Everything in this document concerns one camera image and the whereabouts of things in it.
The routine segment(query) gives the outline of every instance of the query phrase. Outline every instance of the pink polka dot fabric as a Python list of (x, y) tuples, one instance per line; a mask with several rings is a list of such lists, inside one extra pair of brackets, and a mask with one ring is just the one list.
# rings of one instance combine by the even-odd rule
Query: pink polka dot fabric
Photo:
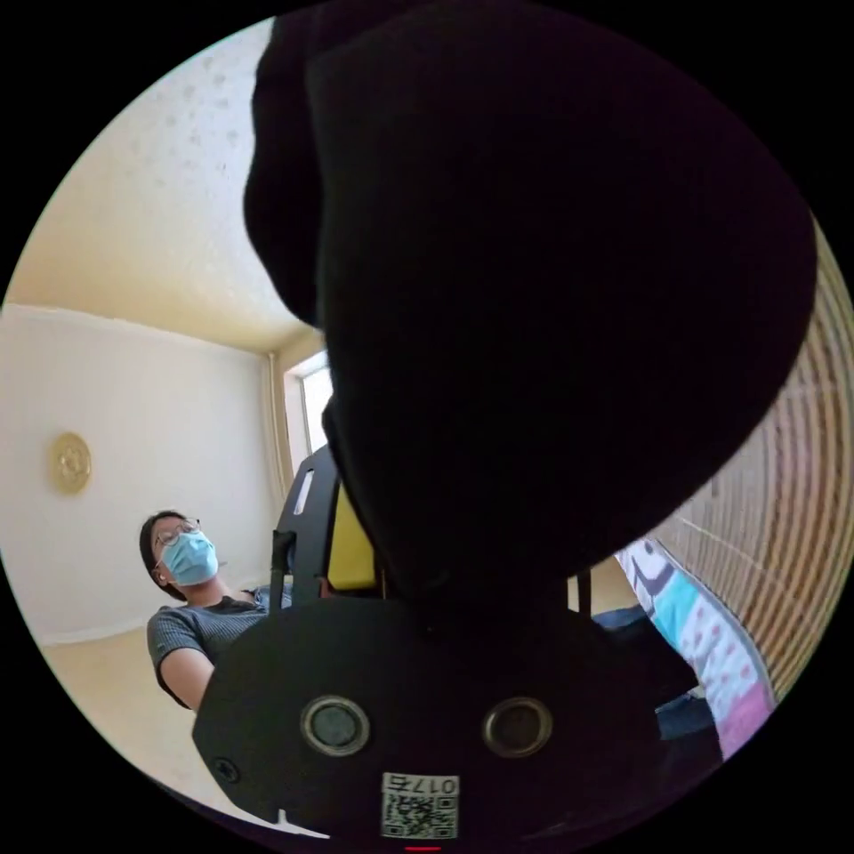
[(724, 759), (773, 711), (768, 674), (735, 617), (651, 540), (616, 555), (648, 617), (697, 674)]

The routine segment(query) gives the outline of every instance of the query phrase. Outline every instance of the qr code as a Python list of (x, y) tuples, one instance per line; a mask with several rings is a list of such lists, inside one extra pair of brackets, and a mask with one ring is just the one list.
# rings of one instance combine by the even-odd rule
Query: qr code
[(459, 777), (383, 774), (383, 836), (455, 839)]

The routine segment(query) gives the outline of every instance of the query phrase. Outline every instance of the face mask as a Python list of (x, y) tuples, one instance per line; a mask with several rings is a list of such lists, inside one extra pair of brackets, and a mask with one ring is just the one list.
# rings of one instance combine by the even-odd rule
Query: face mask
[(164, 548), (160, 559), (180, 587), (210, 581), (219, 568), (214, 544), (201, 531), (180, 534)]

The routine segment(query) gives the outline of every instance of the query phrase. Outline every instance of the ceiling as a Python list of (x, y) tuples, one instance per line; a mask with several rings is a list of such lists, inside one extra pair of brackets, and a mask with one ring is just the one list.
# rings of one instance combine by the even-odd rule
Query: ceiling
[(241, 350), (305, 327), (249, 244), (242, 196), (263, 21), (214, 44), (120, 113), (45, 208), (8, 299), (121, 318)]

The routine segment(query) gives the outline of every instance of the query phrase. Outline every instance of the woman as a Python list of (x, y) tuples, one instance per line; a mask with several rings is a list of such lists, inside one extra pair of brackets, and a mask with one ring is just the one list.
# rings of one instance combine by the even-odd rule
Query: woman
[[(157, 683), (197, 712), (219, 656), (270, 609), (269, 586), (231, 590), (219, 575), (214, 544), (198, 520), (173, 510), (146, 519), (140, 554), (154, 583), (183, 606), (163, 606), (148, 623)], [(286, 584), (282, 607), (291, 604)]]

